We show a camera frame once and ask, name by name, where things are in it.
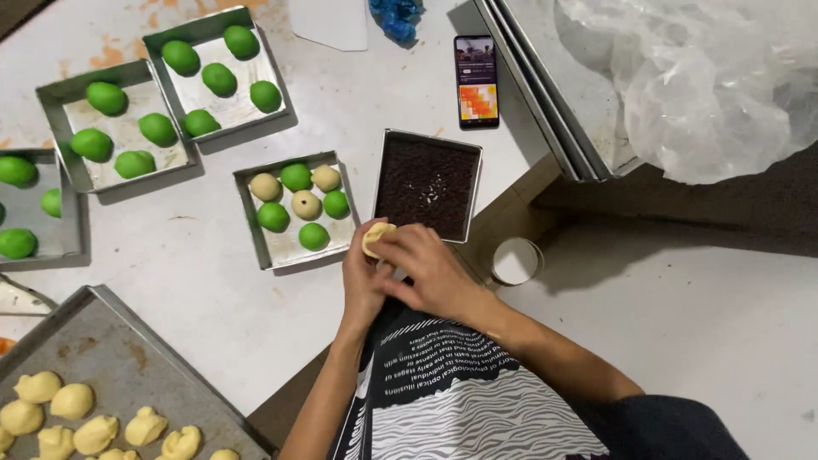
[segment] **table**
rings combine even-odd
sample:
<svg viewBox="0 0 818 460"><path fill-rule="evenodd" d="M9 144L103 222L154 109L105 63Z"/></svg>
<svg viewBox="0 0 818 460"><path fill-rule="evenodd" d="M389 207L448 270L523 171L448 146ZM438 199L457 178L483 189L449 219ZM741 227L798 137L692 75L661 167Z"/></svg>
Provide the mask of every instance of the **table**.
<svg viewBox="0 0 818 460"><path fill-rule="evenodd" d="M204 172L170 175L167 187L90 196L90 266L9 275L57 302L105 283L247 415L331 342L343 284L337 260L281 276L258 269L233 171L337 150L366 221L385 128L483 146L478 212L549 149L503 65L500 128L459 130L452 40L485 28L471 2L455 0L425 3L414 47L370 17L369 50L350 53L294 36L283 0L60 0L0 43L0 147L50 145L37 86L143 57L141 36L236 4L266 32L298 124L205 145Z"/></svg>

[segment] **phone screen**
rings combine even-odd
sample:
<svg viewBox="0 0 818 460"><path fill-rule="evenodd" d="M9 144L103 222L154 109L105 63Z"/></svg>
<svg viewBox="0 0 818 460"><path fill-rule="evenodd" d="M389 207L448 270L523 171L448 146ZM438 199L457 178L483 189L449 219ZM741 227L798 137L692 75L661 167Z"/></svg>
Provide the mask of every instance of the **phone screen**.
<svg viewBox="0 0 818 460"><path fill-rule="evenodd" d="M455 37L455 67L462 129L499 126L496 63L491 35Z"/></svg>

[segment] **clear plastic bag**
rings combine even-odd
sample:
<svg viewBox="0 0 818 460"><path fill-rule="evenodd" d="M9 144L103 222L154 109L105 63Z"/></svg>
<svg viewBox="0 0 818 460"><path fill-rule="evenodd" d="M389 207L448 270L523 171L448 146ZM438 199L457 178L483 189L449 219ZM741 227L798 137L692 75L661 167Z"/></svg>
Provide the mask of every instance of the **clear plastic bag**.
<svg viewBox="0 0 818 460"><path fill-rule="evenodd" d="M665 177L757 174L818 139L818 2L557 1L614 35L628 137Z"/></svg>

